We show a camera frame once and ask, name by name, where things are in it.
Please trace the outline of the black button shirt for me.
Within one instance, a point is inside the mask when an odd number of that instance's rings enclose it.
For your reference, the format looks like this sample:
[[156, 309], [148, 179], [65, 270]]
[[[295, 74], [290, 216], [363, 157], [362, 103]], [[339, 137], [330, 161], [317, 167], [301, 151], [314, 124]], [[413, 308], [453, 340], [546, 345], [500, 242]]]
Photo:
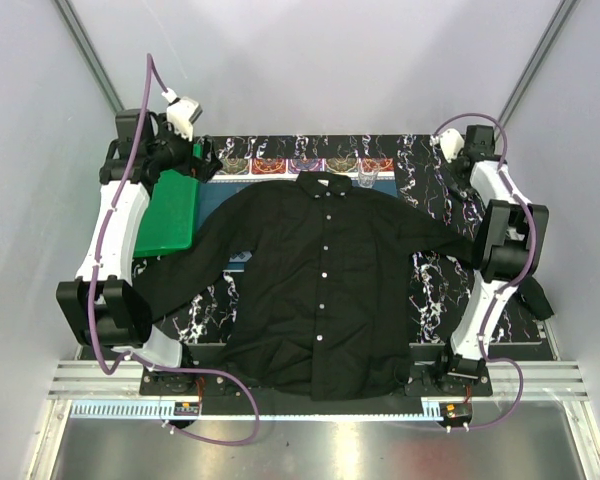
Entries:
[[412, 256], [468, 266], [472, 247], [401, 199], [346, 176], [303, 172], [240, 190], [206, 218], [189, 249], [148, 266], [133, 285], [160, 320], [246, 252], [221, 360], [286, 393], [361, 399], [391, 393], [410, 369]]

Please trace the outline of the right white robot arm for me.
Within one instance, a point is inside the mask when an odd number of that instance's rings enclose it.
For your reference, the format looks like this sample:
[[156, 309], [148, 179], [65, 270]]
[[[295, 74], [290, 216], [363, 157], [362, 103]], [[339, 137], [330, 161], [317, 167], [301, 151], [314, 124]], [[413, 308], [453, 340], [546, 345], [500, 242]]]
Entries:
[[462, 134], [442, 126], [431, 144], [440, 148], [457, 194], [474, 193], [486, 206], [473, 243], [473, 290], [433, 370], [437, 390], [452, 397], [488, 381], [493, 332], [509, 299], [537, 269], [549, 211], [515, 185], [504, 156], [495, 153], [492, 127], [470, 125]]

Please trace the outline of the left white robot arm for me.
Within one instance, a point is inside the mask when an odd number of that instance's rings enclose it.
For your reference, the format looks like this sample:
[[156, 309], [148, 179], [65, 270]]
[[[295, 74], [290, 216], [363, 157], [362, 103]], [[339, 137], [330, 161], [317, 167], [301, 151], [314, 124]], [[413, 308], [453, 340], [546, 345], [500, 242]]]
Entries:
[[144, 214], [162, 173], [175, 171], [202, 182], [220, 169], [212, 140], [197, 137], [201, 110], [183, 113], [124, 110], [117, 136], [99, 171], [100, 208], [89, 249], [75, 278], [62, 281], [56, 300], [78, 343], [98, 361], [103, 349], [121, 360], [162, 370], [161, 384], [176, 396], [195, 386], [196, 372], [183, 345], [159, 331], [147, 300], [132, 284], [132, 260]]

